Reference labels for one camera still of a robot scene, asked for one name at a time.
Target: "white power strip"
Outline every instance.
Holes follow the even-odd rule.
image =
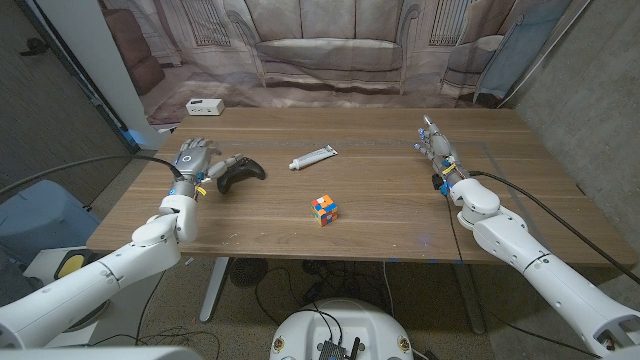
[[[224,103],[220,99],[191,99],[186,107],[189,115],[220,115]]]

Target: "backdrop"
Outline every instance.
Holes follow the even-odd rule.
[[[588,0],[104,0],[161,64],[168,101],[228,106],[497,106]]]

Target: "game controller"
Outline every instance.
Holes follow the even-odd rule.
[[[264,180],[267,174],[265,174],[264,169],[257,162],[249,158],[242,158],[218,178],[218,190],[226,194],[232,184],[250,177]]]

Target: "white tube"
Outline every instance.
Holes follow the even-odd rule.
[[[300,156],[297,159],[293,159],[293,162],[289,164],[289,169],[300,170],[305,166],[317,163],[320,160],[332,157],[334,155],[338,155],[338,152],[333,150],[331,146],[327,145],[320,150],[316,150],[314,152],[308,153],[307,155]]]

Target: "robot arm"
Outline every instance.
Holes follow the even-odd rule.
[[[197,236],[195,187],[221,176],[242,158],[238,154],[210,169],[210,140],[187,140],[169,196],[159,215],[132,234],[132,241],[113,253],[0,308],[0,349],[43,347],[121,289],[164,271],[180,260],[179,242]]]
[[[518,270],[595,354],[605,357],[640,345],[640,312],[609,298],[542,246],[521,217],[469,178],[447,138],[426,115],[424,120],[423,145],[415,147],[432,161],[434,185],[462,207],[458,221],[473,231],[478,245]]]

